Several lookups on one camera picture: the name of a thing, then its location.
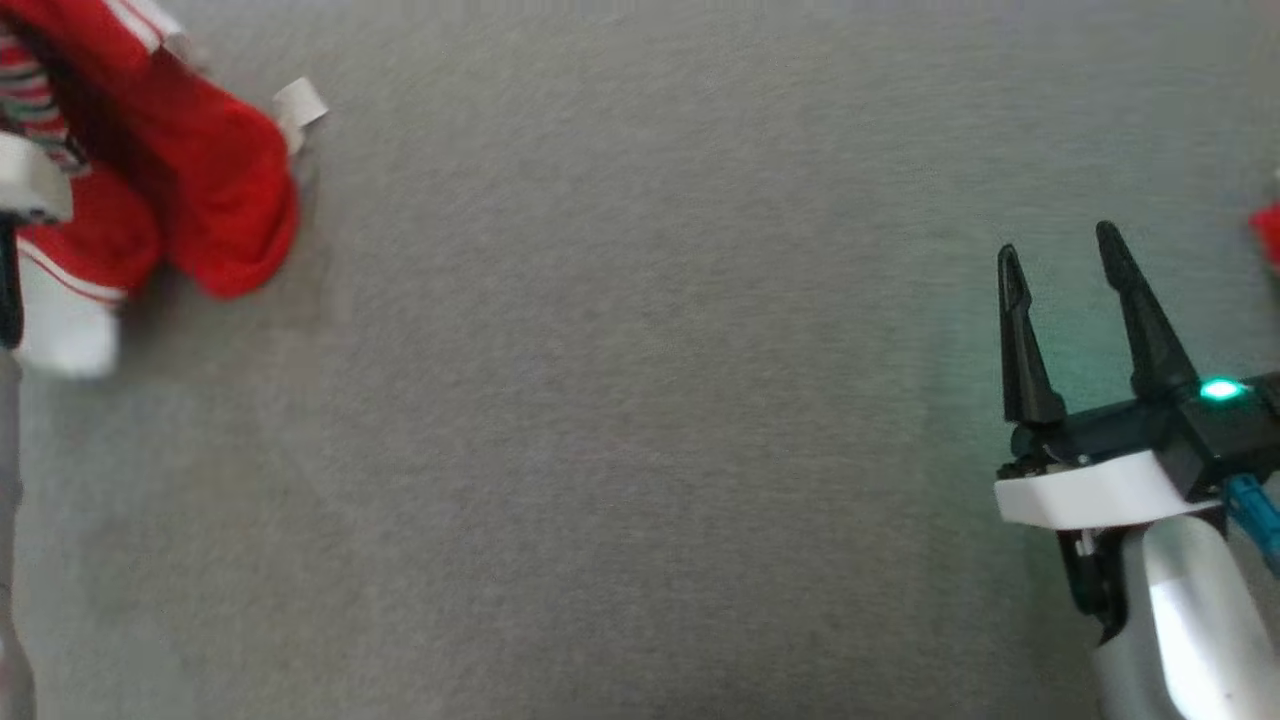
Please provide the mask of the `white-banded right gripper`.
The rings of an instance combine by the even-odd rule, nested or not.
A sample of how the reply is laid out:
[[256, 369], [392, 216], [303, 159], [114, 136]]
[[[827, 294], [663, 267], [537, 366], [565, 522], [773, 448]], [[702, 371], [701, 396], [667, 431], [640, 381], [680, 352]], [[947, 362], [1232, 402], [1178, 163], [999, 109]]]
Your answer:
[[[1199, 374], [1120, 229], [1102, 220], [1094, 233], [1106, 281], [1123, 311], [1134, 395], [1156, 401], [1198, 384]], [[995, 482], [1001, 519], [1084, 530], [1217, 507], [1216, 498], [1185, 500], [1161, 468], [1149, 447], [1155, 410], [1128, 401], [1066, 416], [1050, 382], [1030, 320], [1030, 291], [1010, 243], [998, 251], [997, 281], [1004, 415], [1016, 424], [1012, 460], [998, 469]]]

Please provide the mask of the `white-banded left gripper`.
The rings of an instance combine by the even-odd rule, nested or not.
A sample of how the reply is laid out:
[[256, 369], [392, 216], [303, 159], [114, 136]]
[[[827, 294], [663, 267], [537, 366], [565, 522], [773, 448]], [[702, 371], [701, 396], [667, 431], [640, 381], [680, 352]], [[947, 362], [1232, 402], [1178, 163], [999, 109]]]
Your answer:
[[22, 224], [74, 217], [70, 178], [33, 141], [1, 133], [1, 215]]

